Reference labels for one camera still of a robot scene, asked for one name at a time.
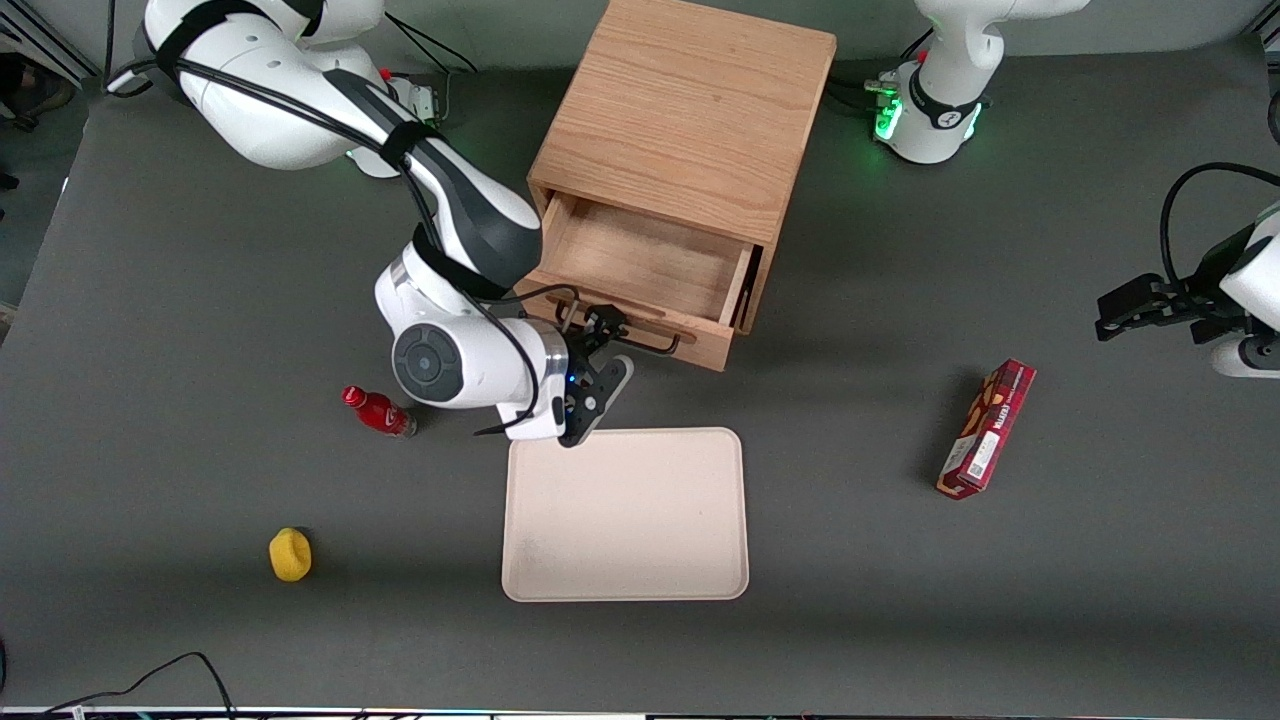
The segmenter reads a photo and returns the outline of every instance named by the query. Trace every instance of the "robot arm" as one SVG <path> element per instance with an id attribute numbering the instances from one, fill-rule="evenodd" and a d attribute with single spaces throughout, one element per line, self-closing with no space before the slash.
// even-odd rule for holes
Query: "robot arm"
<path id="1" fill-rule="evenodd" d="M 598 373 L 575 352 L 582 347 L 577 338 L 540 320 L 498 320 L 476 301 L 498 300 L 540 261 L 534 209 L 419 123 L 388 94 L 360 46 L 300 47 L 348 40 L 381 13 L 381 0 L 150 0 L 143 29 L 157 59 L 192 64 L 161 69 L 248 160 L 301 169 L 376 149 L 429 191 L 436 201 L 430 227 L 419 227 L 375 283 L 379 310 L 396 337 L 397 380 L 428 405 L 495 406 L 513 439 L 559 437 L 562 445 L 576 445 L 621 391 L 630 360 L 614 359 L 600 375 L 613 382 L 589 388 Z M 192 72 L 196 67 L 252 82 L 294 108 L 315 109 L 364 142 L 202 77 Z M 605 386 L 607 397 L 600 396 Z M 575 398 L 588 397 L 590 407 L 576 407 Z"/>
<path id="2" fill-rule="evenodd" d="M 928 58 L 908 58 L 868 90 L 884 94 L 876 138 L 902 158 L 942 163 L 973 135 L 979 99 L 1005 58 L 995 23 L 1074 13 L 1089 0 L 915 0 L 933 23 Z"/>
<path id="3" fill-rule="evenodd" d="M 1183 288 L 1147 273 L 1098 299 L 1098 340 L 1146 325 L 1192 323 L 1197 345 L 1216 342 L 1213 369 L 1280 379 L 1280 202 L 1210 250 Z"/>

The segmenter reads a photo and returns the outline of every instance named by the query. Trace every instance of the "red bottle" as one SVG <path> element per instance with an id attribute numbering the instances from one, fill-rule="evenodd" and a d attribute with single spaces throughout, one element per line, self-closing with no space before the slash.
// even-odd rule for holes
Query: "red bottle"
<path id="1" fill-rule="evenodd" d="M 404 438 L 417 432 L 417 420 L 380 392 L 349 386 L 342 391 L 342 401 L 356 409 L 361 423 L 380 433 Z"/>

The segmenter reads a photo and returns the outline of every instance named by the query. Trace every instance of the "wall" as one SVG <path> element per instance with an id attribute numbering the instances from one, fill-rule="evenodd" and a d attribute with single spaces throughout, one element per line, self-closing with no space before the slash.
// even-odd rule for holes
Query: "wall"
<path id="1" fill-rule="evenodd" d="M 116 47 L 131 58 L 146 0 L 118 0 Z M 337 4 L 344 0 L 330 0 Z M 840 58 L 897 54 L 928 26 L 910 0 L 699 0 L 753 15 L 827 29 Z M 29 0 L 90 58 L 104 54 L 108 0 Z M 481 67 L 577 63 L 607 0 L 388 0 L 388 9 L 470 55 Z M 1266 0 L 1093 0 L 1080 13 L 1007 23 L 1015 55 L 1178 50 L 1240 32 Z M 380 65 L 425 69 L 417 50 L 383 23 L 362 40 Z"/>

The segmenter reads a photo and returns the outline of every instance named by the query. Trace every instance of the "table surface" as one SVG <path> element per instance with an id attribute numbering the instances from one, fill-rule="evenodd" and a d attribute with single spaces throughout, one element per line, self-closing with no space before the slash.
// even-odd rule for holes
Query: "table surface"
<path id="1" fill-rule="evenodd" d="M 567 76 L 457 79 L 454 143 L 522 187 Z M 1178 173 L 1276 167 L 1261 50 L 1010 59 L 991 94 L 936 168 L 823 110 L 728 370 L 636 357 L 604 427 L 726 425 L 746 464 L 746 593 L 652 605 L 511 602 L 492 414 L 394 442 L 339 401 L 393 387 L 371 288 L 399 184 L 97 102 L 0 350 L 5 702 L 201 650 L 241 705 L 1274 716 L 1280 383 L 1215 375 L 1185 328 L 1092 329 L 1157 269 Z M 1189 268 L 1274 191 L 1184 196 Z M 988 492 L 951 501 L 934 474 L 1009 356 L 1041 374 Z M 268 568 L 285 525 L 315 541 L 296 585 Z M 215 698 L 196 666 L 134 701 Z"/>

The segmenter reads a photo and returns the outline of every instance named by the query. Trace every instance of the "green led light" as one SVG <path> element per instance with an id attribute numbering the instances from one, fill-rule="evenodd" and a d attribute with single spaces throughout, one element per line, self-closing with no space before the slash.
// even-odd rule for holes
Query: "green led light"
<path id="1" fill-rule="evenodd" d="M 897 128 L 897 119 L 900 117 L 902 117 L 902 101 L 895 97 L 892 102 L 881 110 L 879 117 L 876 118 L 876 135 L 886 141 L 893 137 L 893 129 Z"/>
<path id="2" fill-rule="evenodd" d="M 974 126 L 978 124 L 978 115 L 980 114 L 982 114 L 982 102 L 978 102 L 978 106 L 973 109 L 973 118 L 969 119 L 969 129 L 964 131 L 965 140 L 973 137 L 973 128 Z"/>

